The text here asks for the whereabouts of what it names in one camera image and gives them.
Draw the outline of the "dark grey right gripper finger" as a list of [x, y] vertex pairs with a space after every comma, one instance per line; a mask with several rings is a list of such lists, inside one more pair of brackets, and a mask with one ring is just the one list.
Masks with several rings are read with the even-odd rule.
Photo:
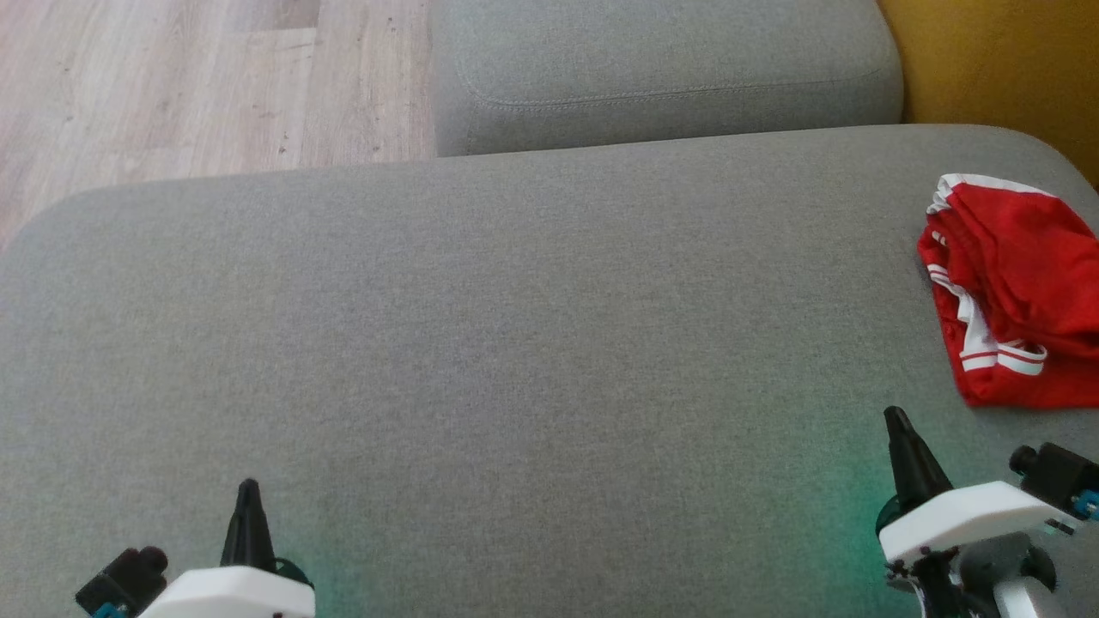
[[890, 435], [896, 490], [891, 500], [882, 506], [882, 515], [903, 516], [954, 486], [902, 408], [890, 406], [882, 417]]

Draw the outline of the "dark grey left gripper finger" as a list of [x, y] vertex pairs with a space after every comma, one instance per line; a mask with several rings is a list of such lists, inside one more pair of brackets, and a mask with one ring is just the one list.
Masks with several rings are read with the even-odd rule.
[[233, 514], [227, 525], [221, 567], [244, 566], [268, 573], [277, 572], [271, 548], [270, 525], [262, 505], [258, 481], [240, 483]]

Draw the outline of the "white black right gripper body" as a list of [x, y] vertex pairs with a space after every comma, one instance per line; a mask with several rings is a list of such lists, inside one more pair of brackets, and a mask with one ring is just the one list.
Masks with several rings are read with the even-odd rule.
[[1068, 618], [1057, 571], [1029, 533], [1079, 522], [1008, 482], [951, 489], [877, 525], [884, 578], [910, 591], [919, 618]]

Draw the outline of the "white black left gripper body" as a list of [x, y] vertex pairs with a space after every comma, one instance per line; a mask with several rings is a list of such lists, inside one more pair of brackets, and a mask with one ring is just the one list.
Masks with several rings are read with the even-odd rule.
[[249, 566], [188, 570], [137, 618], [317, 618], [312, 587]]

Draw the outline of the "red jersey with lettering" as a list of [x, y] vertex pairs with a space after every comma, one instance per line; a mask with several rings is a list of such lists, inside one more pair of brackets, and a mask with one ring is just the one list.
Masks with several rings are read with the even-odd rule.
[[951, 375], [973, 408], [1099, 409], [1099, 358], [1074, 357], [993, 334], [972, 293], [926, 266]]

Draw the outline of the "red shorts with white stripe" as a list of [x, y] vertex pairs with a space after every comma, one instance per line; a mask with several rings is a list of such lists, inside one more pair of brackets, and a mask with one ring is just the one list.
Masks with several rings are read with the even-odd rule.
[[951, 290], [968, 294], [998, 339], [1076, 355], [1099, 347], [1099, 236], [1059, 197], [946, 173], [919, 250]]

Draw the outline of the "large grey sofa seat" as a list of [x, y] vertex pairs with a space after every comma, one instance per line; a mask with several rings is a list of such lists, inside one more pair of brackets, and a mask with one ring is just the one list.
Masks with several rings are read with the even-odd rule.
[[880, 125], [118, 186], [0, 253], [0, 618], [127, 547], [219, 563], [255, 478], [321, 618], [917, 618], [884, 408], [956, 485], [1099, 411], [970, 410], [917, 255], [943, 173], [1099, 194], [1035, 137]]

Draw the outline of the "large yellow sofa back cushion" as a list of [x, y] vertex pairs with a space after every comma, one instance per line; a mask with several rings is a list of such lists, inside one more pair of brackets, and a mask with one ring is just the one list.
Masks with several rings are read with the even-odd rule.
[[1099, 0], [877, 0], [903, 118], [1020, 130], [1099, 191]]

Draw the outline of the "grey sofa seat cushion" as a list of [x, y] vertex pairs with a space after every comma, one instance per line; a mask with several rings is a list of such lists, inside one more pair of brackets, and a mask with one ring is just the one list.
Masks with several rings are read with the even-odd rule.
[[440, 156], [898, 123], [877, 0], [433, 0]]

